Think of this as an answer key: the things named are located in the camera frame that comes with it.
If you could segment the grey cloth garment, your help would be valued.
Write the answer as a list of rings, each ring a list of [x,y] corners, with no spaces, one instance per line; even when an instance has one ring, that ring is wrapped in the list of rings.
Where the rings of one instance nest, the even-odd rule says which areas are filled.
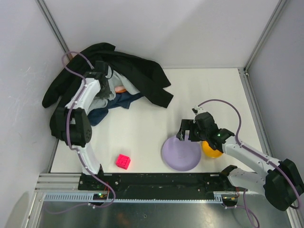
[[[134,95],[140,91],[122,74],[119,74],[111,67],[108,68],[108,81],[111,89],[110,95],[99,95],[97,94],[93,99],[91,105],[89,106],[88,113],[92,111],[93,108],[105,107],[108,101],[113,100],[116,97],[116,92],[114,88],[116,86],[124,86],[126,91]]]

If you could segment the navy blue cloth garment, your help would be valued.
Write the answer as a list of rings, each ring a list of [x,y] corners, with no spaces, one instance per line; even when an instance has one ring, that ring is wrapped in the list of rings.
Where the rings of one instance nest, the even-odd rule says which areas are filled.
[[[92,111],[89,112],[87,116],[91,126],[98,125],[107,116],[109,109],[117,107],[129,109],[131,103],[141,97],[143,97],[141,93],[134,95],[129,92],[116,93],[116,97],[113,100],[108,101],[105,107],[93,108]]]

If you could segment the black cloth garment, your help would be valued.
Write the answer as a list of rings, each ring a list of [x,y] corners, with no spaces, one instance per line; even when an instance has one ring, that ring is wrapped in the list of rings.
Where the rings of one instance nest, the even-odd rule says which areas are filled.
[[[48,108],[57,103],[63,108],[75,95],[81,84],[80,75],[90,71],[90,63],[108,64],[110,94],[97,95],[88,109],[92,126],[98,125],[116,107],[128,109],[131,102],[146,97],[152,104],[167,108],[173,95],[165,91],[171,85],[159,63],[118,52],[109,43],[98,43],[81,51],[63,69],[47,89],[42,105]]]

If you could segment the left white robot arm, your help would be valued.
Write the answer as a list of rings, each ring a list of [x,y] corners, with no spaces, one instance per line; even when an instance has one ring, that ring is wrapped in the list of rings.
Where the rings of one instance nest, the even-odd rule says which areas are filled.
[[[107,76],[109,65],[96,61],[91,71],[85,72],[82,82],[65,107],[55,110],[52,132],[75,151],[82,164],[82,173],[97,175],[102,169],[92,145],[92,127],[88,119],[88,109],[96,95],[108,96],[111,92]]]

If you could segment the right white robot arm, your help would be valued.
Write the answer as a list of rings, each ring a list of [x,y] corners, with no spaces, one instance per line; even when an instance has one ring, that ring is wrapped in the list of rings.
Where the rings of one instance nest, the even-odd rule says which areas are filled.
[[[281,161],[265,155],[243,143],[228,129],[218,128],[208,112],[197,113],[194,119],[183,119],[176,137],[184,141],[207,142],[210,148],[229,155],[252,169],[244,171],[230,165],[221,173],[230,184],[262,194],[280,211],[300,202],[304,182],[293,161]]]

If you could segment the orange cloth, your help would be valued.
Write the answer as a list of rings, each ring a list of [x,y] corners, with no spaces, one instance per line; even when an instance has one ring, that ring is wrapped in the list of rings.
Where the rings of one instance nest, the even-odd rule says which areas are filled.
[[[125,89],[124,86],[116,86],[114,88],[114,90],[115,90],[116,93],[124,93],[124,92],[126,92],[126,89]]]

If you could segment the orange plastic bowl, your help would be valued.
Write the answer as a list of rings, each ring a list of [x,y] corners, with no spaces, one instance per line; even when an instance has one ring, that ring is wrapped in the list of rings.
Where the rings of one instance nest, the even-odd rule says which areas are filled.
[[[210,158],[219,158],[223,155],[221,151],[212,149],[207,141],[202,142],[202,151]]]

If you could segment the lilac plastic plate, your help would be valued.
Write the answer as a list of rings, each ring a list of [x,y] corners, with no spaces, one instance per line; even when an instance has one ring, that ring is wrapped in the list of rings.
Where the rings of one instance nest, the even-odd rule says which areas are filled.
[[[202,149],[197,142],[180,141],[173,136],[165,141],[161,154],[164,162],[170,168],[176,171],[190,171],[199,164]]]

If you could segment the pink toy cube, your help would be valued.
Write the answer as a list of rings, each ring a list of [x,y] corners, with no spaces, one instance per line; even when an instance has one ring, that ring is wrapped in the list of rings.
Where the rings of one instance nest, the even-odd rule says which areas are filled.
[[[115,161],[115,164],[117,167],[127,170],[130,165],[130,162],[131,162],[131,158],[129,156],[119,154]]]

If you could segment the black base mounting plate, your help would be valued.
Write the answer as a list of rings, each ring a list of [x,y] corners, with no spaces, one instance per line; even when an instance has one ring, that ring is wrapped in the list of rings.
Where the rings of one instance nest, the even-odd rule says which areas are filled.
[[[219,173],[108,173],[99,178],[114,189],[116,196],[177,197],[236,190],[227,177]]]

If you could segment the left aluminium frame post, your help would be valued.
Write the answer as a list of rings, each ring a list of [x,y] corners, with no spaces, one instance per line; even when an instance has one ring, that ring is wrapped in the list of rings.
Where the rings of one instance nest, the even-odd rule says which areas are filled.
[[[64,53],[67,53],[70,51],[65,39],[62,36],[62,33],[59,29],[59,26],[57,25],[49,7],[46,4],[45,0],[35,0],[38,8],[40,9],[43,17],[45,18],[45,21],[49,25],[53,35],[55,36],[57,42],[59,43],[61,49]]]

